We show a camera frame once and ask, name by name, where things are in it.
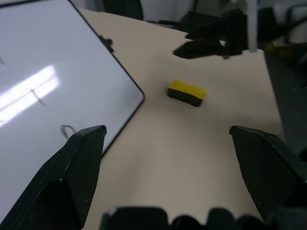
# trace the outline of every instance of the beige table surface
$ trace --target beige table surface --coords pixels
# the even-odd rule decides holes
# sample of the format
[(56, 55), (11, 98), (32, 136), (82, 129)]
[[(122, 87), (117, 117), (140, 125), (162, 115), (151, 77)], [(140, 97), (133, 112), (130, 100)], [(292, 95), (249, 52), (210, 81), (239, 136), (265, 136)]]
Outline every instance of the beige table surface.
[[(146, 96), (101, 161), (84, 229), (98, 229), (102, 214), (115, 206), (163, 207), (170, 220), (186, 213), (204, 222), (212, 207), (259, 216), (228, 130), (240, 125), (281, 132), (263, 53), (185, 60), (172, 55), (185, 42), (183, 32), (80, 11), (113, 40), (115, 56)], [(201, 107), (167, 97), (174, 79), (208, 91)]]

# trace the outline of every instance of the table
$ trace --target table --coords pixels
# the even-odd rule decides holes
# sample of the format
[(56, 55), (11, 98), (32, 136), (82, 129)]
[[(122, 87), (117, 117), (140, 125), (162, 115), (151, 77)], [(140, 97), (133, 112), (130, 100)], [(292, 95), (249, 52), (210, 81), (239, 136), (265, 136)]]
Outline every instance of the table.
[[(231, 125), (282, 135), (262, 51), (185, 60), (172, 55), (184, 33), (108, 13), (80, 9), (138, 83), (146, 99), (101, 161), (85, 224), (98, 229), (116, 206), (159, 206), (170, 221), (190, 214), (202, 223), (212, 207), (235, 216), (258, 211), (245, 187)], [(174, 79), (208, 91), (201, 107), (168, 98)]]

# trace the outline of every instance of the yellow eraser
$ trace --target yellow eraser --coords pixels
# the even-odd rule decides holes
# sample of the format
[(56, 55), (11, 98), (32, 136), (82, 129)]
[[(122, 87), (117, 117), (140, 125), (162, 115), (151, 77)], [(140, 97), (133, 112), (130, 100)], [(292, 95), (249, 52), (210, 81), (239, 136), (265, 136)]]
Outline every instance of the yellow eraser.
[(200, 106), (206, 94), (206, 90), (180, 80), (174, 80), (167, 92), (169, 97), (189, 103), (193, 106)]

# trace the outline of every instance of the whiteboard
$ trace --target whiteboard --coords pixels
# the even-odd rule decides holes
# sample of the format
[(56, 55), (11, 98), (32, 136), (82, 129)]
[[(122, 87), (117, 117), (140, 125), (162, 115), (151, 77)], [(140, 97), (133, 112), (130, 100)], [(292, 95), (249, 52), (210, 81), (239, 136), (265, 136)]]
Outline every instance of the whiteboard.
[(1, 7), (0, 31), (1, 222), (66, 143), (62, 126), (106, 125), (106, 150), (144, 95), (69, 1)]

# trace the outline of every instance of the black frame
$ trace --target black frame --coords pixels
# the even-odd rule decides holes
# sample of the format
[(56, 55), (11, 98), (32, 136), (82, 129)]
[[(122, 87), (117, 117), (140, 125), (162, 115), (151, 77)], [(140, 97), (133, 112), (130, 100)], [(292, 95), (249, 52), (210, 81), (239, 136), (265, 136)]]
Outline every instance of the black frame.
[[(0, 9), (4, 8), (4, 7), (10, 7), (10, 6), (16, 6), (16, 5), (22, 5), (22, 4), (27, 4), (27, 3), (33, 3), (33, 2), (37, 2), (37, 1), (51, 1), (51, 0), (25, 0), (25, 1), (20, 1), (20, 2), (12, 2), (12, 3), (6, 3), (3, 5), (0, 5)], [(86, 22), (86, 24), (91, 28), (92, 32), (97, 36), (97, 38), (101, 41), (101, 39), (99, 38), (99, 35), (96, 33), (96, 31), (92, 28), (92, 26), (87, 22), (87, 20), (83, 17), (83, 15), (78, 11), (78, 9), (74, 6), (74, 4), (71, 2), (71, 0), (66, 0), (68, 1), (72, 7), (78, 12), (78, 14), (82, 17), (82, 19)], [(104, 155), (106, 154), (106, 152), (110, 149), (110, 147), (112, 146), (112, 144), (114, 143), (114, 141), (117, 139), (117, 137), (119, 136), (119, 134), (122, 132), (122, 130), (126, 127), (127, 123), (131, 120), (131, 118), (134, 116), (134, 114), (136, 113), (136, 111), (138, 111), (138, 109), (140, 108), (140, 106), (143, 104), (143, 102), (145, 101), (145, 94), (142, 91), (142, 89), (138, 86), (138, 84), (135, 82), (135, 80), (131, 77), (131, 75), (126, 71), (126, 69), (122, 66), (122, 64), (118, 61), (118, 59), (115, 57), (115, 55), (110, 52), (110, 54), (113, 56), (113, 58), (117, 61), (117, 63), (124, 69), (124, 71), (127, 73), (127, 75), (131, 78), (131, 80), (133, 81), (133, 83), (137, 86), (137, 88), (141, 91), (142, 95), (143, 95), (143, 99), (141, 101), (141, 103), (138, 105), (138, 107), (135, 109), (135, 111), (131, 114), (131, 116), (128, 118), (128, 120), (126, 121), (126, 123), (123, 125), (123, 127), (119, 130), (119, 132), (116, 134), (116, 136), (113, 138), (113, 140), (110, 142), (109, 146), (105, 149), (105, 151), (103, 152), (102, 157), (104, 157)]]

